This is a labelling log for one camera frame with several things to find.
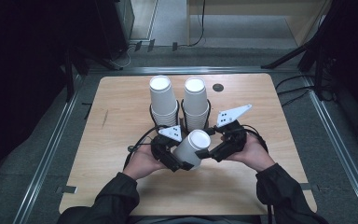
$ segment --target metal rail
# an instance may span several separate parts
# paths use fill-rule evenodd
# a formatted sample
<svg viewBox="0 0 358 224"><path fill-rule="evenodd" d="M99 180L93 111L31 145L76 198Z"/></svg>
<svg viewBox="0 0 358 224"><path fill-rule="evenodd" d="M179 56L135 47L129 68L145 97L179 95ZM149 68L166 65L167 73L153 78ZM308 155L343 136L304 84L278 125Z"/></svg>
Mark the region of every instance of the metal rail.
<svg viewBox="0 0 358 224"><path fill-rule="evenodd" d="M119 76L152 76L152 75L218 75L218 74L240 74L240 73L298 73L295 66L282 66L274 70L262 69L260 66L171 66L171 67L133 67L120 71L106 71L105 68L92 68L90 72L95 75L107 77Z"/></svg>
<svg viewBox="0 0 358 224"><path fill-rule="evenodd" d="M313 85L312 80L309 77L304 78L304 83L307 86ZM330 137L330 140L334 146L339 160L341 161L342 166L344 167L345 173L350 180L352 187L358 197L358 168L351 158L351 154L348 149L345 147L344 142L342 141L339 132L332 121L327 108L324 106L324 102L319 101L318 97L314 92L310 93L310 99L313 102L313 105L316 108L316 111L321 118L321 121L327 130L327 134Z"/></svg>
<svg viewBox="0 0 358 224"><path fill-rule="evenodd" d="M76 87L80 87L83 84L83 78L80 75L76 77ZM45 180L46 174L48 173L48 168L51 165L51 161L54 158L55 151L58 144L60 143L61 136L65 130L66 123L72 113L75 102L77 99L77 91L75 91L74 96L71 100L65 104L65 107L61 113L60 119L53 131L50 140L48 141L48 146L46 147L45 153L39 165L34 173L34 177L28 186L28 189L24 195L21 206L17 212L16 217L14 218L13 223L26 223L28 217L31 214L32 208L34 207L34 202L36 201L37 195L39 194L40 189L42 188L43 181Z"/></svg>

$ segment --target white paper cup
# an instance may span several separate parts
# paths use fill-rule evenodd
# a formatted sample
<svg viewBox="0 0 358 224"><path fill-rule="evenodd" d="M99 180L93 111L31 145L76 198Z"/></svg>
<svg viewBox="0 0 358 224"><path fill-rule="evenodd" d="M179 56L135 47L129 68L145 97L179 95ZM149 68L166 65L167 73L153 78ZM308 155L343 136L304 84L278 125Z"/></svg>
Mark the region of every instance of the white paper cup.
<svg viewBox="0 0 358 224"><path fill-rule="evenodd" d="M167 115L160 115L159 113L157 113L153 106L151 106L152 108L152 116L154 121L156 122L157 125L167 125L167 126L174 126L177 124L177 111L179 109L179 106L176 104L176 108L173 110L173 112L171 112L170 114Z"/></svg>
<svg viewBox="0 0 358 224"><path fill-rule="evenodd" d="M190 77L185 84L183 107L192 115L202 114L208 106L205 82L200 77Z"/></svg>
<svg viewBox="0 0 358 224"><path fill-rule="evenodd" d="M168 115L176 108L176 99L171 81L166 76L155 76L150 79L150 98L153 109L160 115Z"/></svg>
<svg viewBox="0 0 358 224"><path fill-rule="evenodd" d="M185 140L173 151L173 155L179 161L186 161L194 165L196 169L201 164L201 159L196 155L196 151L208 149L211 144L211 137L202 130L194 130Z"/></svg>
<svg viewBox="0 0 358 224"><path fill-rule="evenodd" d="M186 114L186 123L185 126L189 132L196 129L204 129L205 122L208 118L209 105L207 109L200 115L191 115L185 111Z"/></svg>

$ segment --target wooden tabletop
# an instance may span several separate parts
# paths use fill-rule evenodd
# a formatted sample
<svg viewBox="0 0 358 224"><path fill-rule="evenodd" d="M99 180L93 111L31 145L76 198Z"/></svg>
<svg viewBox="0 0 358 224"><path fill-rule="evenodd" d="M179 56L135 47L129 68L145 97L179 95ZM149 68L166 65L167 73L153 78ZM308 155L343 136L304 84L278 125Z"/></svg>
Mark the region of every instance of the wooden tabletop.
<svg viewBox="0 0 358 224"><path fill-rule="evenodd" d="M176 99L184 96L191 76L169 76ZM255 127L268 144L269 154L299 183L308 183L282 107L268 74L202 75L211 102L210 126L219 111L253 105L239 118ZM72 206L92 206L96 195L117 172L128 155L127 147L154 126L149 80L145 77L104 77L97 90L86 128L76 154L60 212ZM221 84L223 91L214 91ZM220 134L211 136L210 149ZM203 160L193 171L156 171L138 180L141 202L133 215L263 215L267 207L255 194L256 172L234 161ZM304 190L310 208L316 211L312 192Z"/></svg>

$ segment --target black sleeve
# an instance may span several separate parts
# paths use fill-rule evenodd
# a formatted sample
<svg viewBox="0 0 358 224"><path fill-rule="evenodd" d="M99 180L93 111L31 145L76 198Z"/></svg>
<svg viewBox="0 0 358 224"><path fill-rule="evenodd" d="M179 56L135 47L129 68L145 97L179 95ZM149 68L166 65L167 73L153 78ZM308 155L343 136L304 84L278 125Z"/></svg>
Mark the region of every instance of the black sleeve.
<svg viewBox="0 0 358 224"><path fill-rule="evenodd" d="M139 203L136 186L135 180L118 173L103 187L80 223L126 223L130 212Z"/></svg>
<svg viewBox="0 0 358 224"><path fill-rule="evenodd" d="M310 210L298 182L278 163L258 173L256 178L257 198L263 204L273 205L278 224L328 223Z"/></svg>

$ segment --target stacked paper cups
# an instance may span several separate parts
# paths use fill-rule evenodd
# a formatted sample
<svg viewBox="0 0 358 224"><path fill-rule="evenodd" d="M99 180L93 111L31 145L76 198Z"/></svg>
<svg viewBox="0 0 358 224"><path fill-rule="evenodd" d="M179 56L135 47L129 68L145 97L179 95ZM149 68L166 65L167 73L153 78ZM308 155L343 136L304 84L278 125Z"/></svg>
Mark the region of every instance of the stacked paper cups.
<svg viewBox="0 0 358 224"><path fill-rule="evenodd" d="M151 112L157 125L177 124L179 104L176 101L171 81L166 76L150 79Z"/></svg>
<svg viewBox="0 0 358 224"><path fill-rule="evenodd" d="M189 132L205 128L209 115L209 104L205 82L200 77L190 77L185 84L183 101L186 128Z"/></svg>

